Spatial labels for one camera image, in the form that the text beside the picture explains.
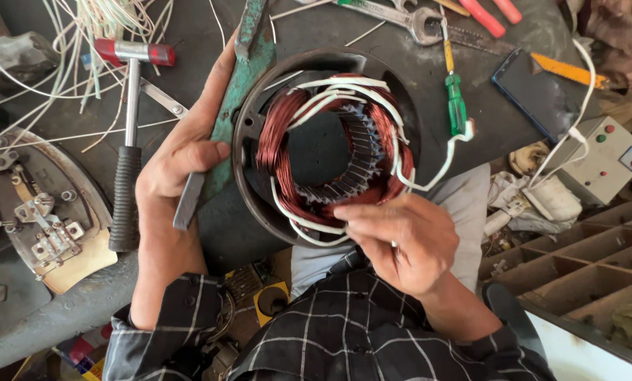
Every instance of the person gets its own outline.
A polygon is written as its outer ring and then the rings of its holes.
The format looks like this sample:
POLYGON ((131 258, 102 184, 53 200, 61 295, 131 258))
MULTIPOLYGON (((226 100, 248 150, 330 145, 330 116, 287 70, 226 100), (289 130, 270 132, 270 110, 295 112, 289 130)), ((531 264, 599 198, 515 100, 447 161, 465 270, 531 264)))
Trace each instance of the person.
MULTIPOLYGON (((223 278, 207 273, 196 223, 182 232, 172 220, 189 172, 229 154, 208 136, 234 63, 230 42, 138 178, 139 273, 132 304, 111 321, 104 380, 201 378, 223 278)), ((488 179, 489 167, 473 169, 425 195, 447 209, 410 194, 337 208, 358 246, 294 248, 293 300, 227 380, 553 380, 473 292, 488 179)))

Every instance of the pliers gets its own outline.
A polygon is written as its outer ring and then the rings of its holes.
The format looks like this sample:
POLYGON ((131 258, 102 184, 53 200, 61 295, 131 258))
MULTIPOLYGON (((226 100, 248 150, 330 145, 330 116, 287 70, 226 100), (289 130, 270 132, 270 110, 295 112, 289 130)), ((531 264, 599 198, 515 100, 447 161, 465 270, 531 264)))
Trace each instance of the pliers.
MULTIPOLYGON (((517 24, 523 16, 516 9, 516 7, 511 3, 510 0, 493 0, 495 4, 497 4, 501 13, 504 13, 506 18, 512 23, 517 24)), ((504 35, 506 30, 504 27, 494 18, 491 14, 489 14, 483 7, 478 3, 477 0, 459 0, 460 3, 466 8, 467 11, 471 12, 473 17, 481 23, 493 36, 499 38, 504 35)))

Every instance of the gray workbench surface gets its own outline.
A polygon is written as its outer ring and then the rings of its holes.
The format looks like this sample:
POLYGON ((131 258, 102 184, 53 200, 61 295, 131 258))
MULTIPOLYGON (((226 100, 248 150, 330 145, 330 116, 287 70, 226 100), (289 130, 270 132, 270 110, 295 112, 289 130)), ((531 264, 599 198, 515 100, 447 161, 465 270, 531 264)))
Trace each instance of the gray workbench surface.
MULTIPOLYGON (((213 2, 228 37, 240 19, 245 0, 213 2)), ((164 0, 157 1, 152 14, 160 12, 164 4, 164 0)), ((482 5, 507 26, 505 40, 552 58, 576 65, 580 63, 554 1, 518 0, 515 4, 523 14, 523 21, 510 26, 492 1, 482 1, 482 5)), ((296 6, 292 0, 278 0, 272 6, 272 13, 296 6)), ((50 41, 54 36, 43 4, 38 1, 0 0, 0 12, 13 35, 36 30, 50 41)), ((456 26, 487 33, 473 19, 454 17, 449 20, 456 26)), ((344 45, 378 22, 334 5, 324 5, 283 18, 275 23, 278 59, 313 48, 344 45)), ((142 74, 178 102, 191 107, 222 49, 210 4, 200 0, 176 0, 165 42, 175 47, 176 66, 161 68, 162 76, 156 77, 149 65, 144 65, 142 74)), ((442 45, 421 48, 415 45, 406 30, 387 24, 354 44, 353 48, 380 57, 407 83, 423 121, 422 150, 428 152, 418 163, 419 181, 428 181, 444 160, 448 138, 442 45)), ((455 176, 542 139, 542 135, 490 83, 490 76, 504 61, 502 57, 455 45, 453 52, 457 71, 463 79, 462 93, 468 112, 476 119, 476 137, 468 143, 468 148, 458 143, 448 176, 455 176)), ((112 81, 108 77, 104 79, 105 85, 112 81)), ((114 89, 101 100, 92 98, 83 115, 78 113, 77 100, 57 100, 33 131, 44 138, 103 131, 115 117, 119 94, 119 89, 114 89)), ((6 103, 4 108, 14 120, 43 100, 45 97, 27 94, 6 103)), ((172 114, 144 94, 139 112, 140 124, 172 118, 172 114)), ((590 112, 590 115, 595 114, 595 110, 590 112)), ((123 120, 123 117, 119 119, 119 126, 122 126, 123 120)), ((144 150, 144 162, 153 155, 173 126, 171 123, 139 131, 138 144, 144 150)), ((104 143, 82 154, 80 151, 92 141, 93 138, 67 140, 60 146, 87 169, 109 200, 113 200, 113 168, 123 135, 110 134, 104 143)), ((208 204, 199 217, 206 258, 217 272, 285 247, 254 221, 239 198, 235 185, 208 204), (245 240, 239 239, 241 235, 238 231, 243 232, 245 240)), ((116 265, 84 279, 66 294, 55 295, 50 303, 22 319, 12 329, 0 332, 0 367, 75 333, 105 324, 116 310, 130 302, 136 274, 136 254, 122 254, 116 265)))

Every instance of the copper winding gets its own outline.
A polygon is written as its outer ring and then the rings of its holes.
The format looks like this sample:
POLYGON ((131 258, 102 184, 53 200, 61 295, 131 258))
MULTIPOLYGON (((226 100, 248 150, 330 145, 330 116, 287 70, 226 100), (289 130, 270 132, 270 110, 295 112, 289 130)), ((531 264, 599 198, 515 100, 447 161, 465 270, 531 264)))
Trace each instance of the copper winding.
MULTIPOLYGON (((334 77, 360 77, 358 74, 342 73, 334 77)), ((390 104, 397 107, 394 96, 380 87, 363 86, 368 90, 375 91, 384 97, 390 104)), ((364 95, 357 94, 360 98, 366 98, 364 95)), ((395 129, 398 136, 398 126, 388 111, 382 108, 371 99, 362 109, 362 113, 369 117, 376 132, 379 135, 379 143, 381 144, 384 157, 376 164, 381 171, 369 181, 369 188, 362 191, 359 195, 349 197, 339 197, 330 204, 319 202, 308 202, 307 198, 297 192, 297 188, 293 181, 290 168, 289 155, 287 152, 287 139, 285 133, 290 123, 295 119, 302 117, 313 106, 305 110, 303 114, 295 117, 295 113, 311 98, 311 92, 307 90, 294 90, 291 93, 282 91, 277 95, 269 107, 266 116, 264 128, 260 134, 259 147, 255 160, 258 169, 266 171, 269 175, 274 176, 278 180, 279 188, 277 189, 278 202, 290 213, 305 218, 306 220, 316 222, 318 224, 341 228, 345 225, 343 221, 334 218, 333 211, 335 207, 346 204, 383 204, 396 196, 400 195, 405 189, 405 185, 396 176, 390 175, 390 170, 394 157, 394 141, 392 129, 395 129)), ((341 110, 345 105, 358 106, 359 102, 353 99, 335 99, 329 102, 319 112, 329 110, 341 110)), ((354 155, 356 144, 353 133, 350 131, 352 127, 345 122, 340 116, 342 126, 344 128, 345 138, 349 145, 349 151, 354 155)), ((398 140, 398 154, 403 161, 401 171, 405 178, 410 178, 413 169, 412 153, 405 143, 398 140)), ((328 184, 335 185, 341 177, 332 179, 328 184)))

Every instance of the black rubber grip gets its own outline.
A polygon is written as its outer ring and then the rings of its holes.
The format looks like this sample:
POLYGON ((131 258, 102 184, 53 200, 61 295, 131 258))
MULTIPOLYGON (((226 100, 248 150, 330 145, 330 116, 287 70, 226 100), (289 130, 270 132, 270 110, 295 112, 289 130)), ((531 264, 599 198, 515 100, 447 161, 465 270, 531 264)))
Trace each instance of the black rubber grip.
POLYGON ((113 225, 108 239, 108 249, 112 252, 130 252, 139 247, 135 182, 140 170, 142 170, 142 149, 122 146, 118 150, 113 225))

